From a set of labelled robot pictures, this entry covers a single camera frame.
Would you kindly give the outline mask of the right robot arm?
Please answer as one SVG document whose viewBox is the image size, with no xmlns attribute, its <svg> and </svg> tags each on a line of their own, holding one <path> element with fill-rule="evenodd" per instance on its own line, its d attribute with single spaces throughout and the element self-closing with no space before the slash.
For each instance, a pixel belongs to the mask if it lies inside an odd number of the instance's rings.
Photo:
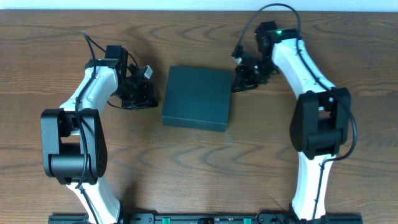
<svg viewBox="0 0 398 224">
<path fill-rule="evenodd" d="M 328 175 L 340 146 L 348 137 L 351 95 L 337 88 L 309 56 L 299 31 L 279 29 L 275 22 L 259 24 L 254 35 L 260 58 L 247 54 L 238 44 L 231 54 L 237 62 L 231 91 L 247 91 L 266 84 L 273 72 L 283 74 L 296 105 L 289 134 L 298 152 L 298 178 L 293 212 L 288 222 L 329 223 L 325 194 Z"/>
</svg>

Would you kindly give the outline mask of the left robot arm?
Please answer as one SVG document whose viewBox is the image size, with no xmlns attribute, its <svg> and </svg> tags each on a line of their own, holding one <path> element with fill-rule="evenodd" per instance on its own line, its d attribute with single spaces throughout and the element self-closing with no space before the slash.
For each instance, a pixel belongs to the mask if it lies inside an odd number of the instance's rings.
<svg viewBox="0 0 398 224">
<path fill-rule="evenodd" d="M 127 214 L 104 176 L 108 151 L 100 115 L 109 99 L 122 110 L 155 108 L 152 69 L 129 63 L 132 55 L 120 45 L 107 45 L 104 58 L 85 65 L 84 79 L 57 109 L 40 117 L 44 172 L 79 198 L 86 213 L 51 215 L 49 223 L 139 223 Z"/>
</svg>

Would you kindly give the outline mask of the black cardboard box with lid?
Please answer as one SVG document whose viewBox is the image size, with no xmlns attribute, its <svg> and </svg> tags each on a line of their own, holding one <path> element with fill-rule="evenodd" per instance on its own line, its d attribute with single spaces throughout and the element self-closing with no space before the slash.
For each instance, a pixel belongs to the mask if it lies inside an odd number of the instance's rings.
<svg viewBox="0 0 398 224">
<path fill-rule="evenodd" d="M 233 74 L 227 70 L 171 66 L 162 108 L 165 126 L 225 132 Z"/>
</svg>

